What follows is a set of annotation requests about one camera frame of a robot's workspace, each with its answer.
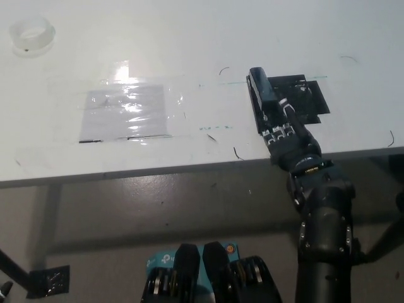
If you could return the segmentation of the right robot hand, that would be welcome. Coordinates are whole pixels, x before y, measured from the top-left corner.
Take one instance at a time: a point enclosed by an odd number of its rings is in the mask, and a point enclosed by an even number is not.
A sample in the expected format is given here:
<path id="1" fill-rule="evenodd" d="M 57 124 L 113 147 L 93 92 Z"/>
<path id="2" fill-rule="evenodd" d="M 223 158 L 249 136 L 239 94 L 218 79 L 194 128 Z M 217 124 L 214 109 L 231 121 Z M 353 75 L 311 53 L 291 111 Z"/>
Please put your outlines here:
<path id="1" fill-rule="evenodd" d="M 286 172 L 323 165 L 325 161 L 318 141 L 300 121 L 287 98 L 278 102 L 277 109 L 284 123 L 262 132 L 271 163 Z"/>

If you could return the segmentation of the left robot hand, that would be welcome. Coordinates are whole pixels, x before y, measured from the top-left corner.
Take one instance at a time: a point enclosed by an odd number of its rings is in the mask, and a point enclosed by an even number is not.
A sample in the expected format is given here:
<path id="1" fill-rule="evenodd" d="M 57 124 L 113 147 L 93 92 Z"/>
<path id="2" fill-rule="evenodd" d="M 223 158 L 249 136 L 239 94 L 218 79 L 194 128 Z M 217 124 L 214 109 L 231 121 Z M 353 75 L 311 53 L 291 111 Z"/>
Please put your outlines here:
<path id="1" fill-rule="evenodd" d="M 4 302 L 13 287 L 12 281 L 7 281 L 0 286 L 0 300 Z"/>

